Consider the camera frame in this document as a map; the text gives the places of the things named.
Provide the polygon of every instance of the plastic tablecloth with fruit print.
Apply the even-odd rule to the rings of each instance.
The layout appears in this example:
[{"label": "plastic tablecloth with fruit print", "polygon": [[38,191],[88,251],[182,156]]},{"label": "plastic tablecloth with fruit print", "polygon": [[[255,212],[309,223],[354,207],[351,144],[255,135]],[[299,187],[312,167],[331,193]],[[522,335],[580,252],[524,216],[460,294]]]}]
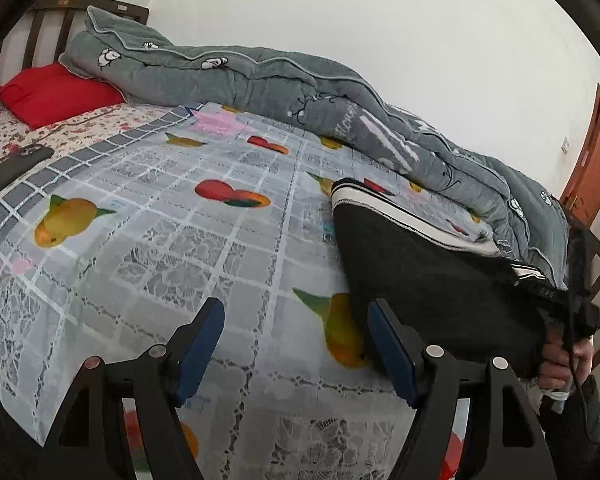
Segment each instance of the plastic tablecloth with fruit print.
[{"label": "plastic tablecloth with fruit print", "polygon": [[351,320],[330,202],[344,176],[458,237],[491,236],[347,146],[216,104],[175,108],[14,185],[0,198],[7,410],[43,442],[87,356],[133,358],[216,296],[224,332],[179,412],[205,478],[385,478],[413,412]]}]

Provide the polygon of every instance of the person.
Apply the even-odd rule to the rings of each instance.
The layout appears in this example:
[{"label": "person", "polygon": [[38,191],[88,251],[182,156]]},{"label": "person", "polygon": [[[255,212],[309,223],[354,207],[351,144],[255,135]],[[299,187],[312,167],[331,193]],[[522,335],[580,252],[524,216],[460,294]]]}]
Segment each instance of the person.
[{"label": "person", "polygon": [[[583,399],[575,392],[565,401],[562,413],[552,410],[553,399],[545,397],[540,405],[540,425],[554,462],[558,480],[600,479],[600,397],[596,378],[591,374],[594,347],[583,339],[573,346],[578,359],[575,380]],[[569,354],[562,348],[562,338],[549,330],[542,348],[537,384],[540,388],[559,390],[570,380]]]}]

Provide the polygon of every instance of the folded quilt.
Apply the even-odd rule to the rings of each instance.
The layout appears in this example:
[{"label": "folded quilt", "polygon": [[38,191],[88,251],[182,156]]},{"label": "folded quilt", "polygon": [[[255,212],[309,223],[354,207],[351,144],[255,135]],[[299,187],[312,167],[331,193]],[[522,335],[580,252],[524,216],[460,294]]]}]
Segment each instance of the folded quilt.
[{"label": "folded quilt", "polygon": [[156,30],[90,7],[60,62],[116,85],[131,102],[219,102],[335,137],[484,220],[500,252],[562,285],[568,226],[559,203],[499,160],[469,152],[386,104],[335,61],[244,46],[176,46]]}]

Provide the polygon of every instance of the blue gripper pad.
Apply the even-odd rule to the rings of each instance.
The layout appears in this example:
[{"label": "blue gripper pad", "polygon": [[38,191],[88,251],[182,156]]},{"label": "blue gripper pad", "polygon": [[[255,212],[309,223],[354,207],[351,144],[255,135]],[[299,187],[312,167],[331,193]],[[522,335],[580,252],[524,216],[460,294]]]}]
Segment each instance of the blue gripper pad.
[{"label": "blue gripper pad", "polygon": [[215,300],[198,334],[180,360],[178,387],[173,394],[177,406],[181,406],[198,390],[223,328],[224,306],[221,301]]},{"label": "blue gripper pad", "polygon": [[366,323],[394,385],[395,393],[406,400],[412,408],[417,406],[420,396],[415,387],[413,362],[404,351],[389,320],[375,301],[369,305]]}]

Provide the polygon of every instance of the human hand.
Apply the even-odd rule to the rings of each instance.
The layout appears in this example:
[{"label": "human hand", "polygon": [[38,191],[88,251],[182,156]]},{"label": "human hand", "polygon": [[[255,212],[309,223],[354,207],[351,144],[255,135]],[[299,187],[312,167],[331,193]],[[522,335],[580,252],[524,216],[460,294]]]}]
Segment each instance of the human hand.
[{"label": "human hand", "polygon": [[[582,339],[573,346],[573,357],[578,360],[576,380],[582,384],[591,373],[593,364],[593,343]],[[538,386],[547,390],[559,390],[567,380],[571,379],[569,370],[569,353],[562,348],[562,337],[558,331],[548,330],[548,343],[542,347],[545,361],[540,365]]]}]

